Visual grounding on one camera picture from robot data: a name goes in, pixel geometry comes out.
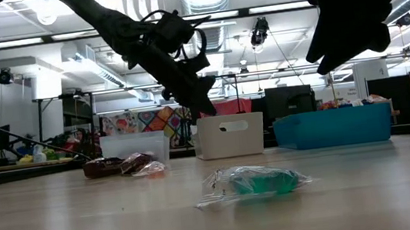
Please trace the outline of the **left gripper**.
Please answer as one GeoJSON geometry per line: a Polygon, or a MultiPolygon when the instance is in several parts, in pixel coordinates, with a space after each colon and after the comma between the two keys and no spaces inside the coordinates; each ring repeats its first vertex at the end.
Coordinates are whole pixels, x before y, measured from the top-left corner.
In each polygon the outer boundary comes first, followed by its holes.
{"type": "Polygon", "coordinates": [[[122,44],[122,55],[129,67],[140,65],[158,83],[164,85],[178,103],[206,115],[215,115],[216,109],[208,93],[217,81],[215,76],[198,77],[196,74],[205,68],[207,59],[204,52],[194,58],[185,57],[176,61],[171,55],[181,53],[193,35],[173,39],[146,39],[122,44]]]}

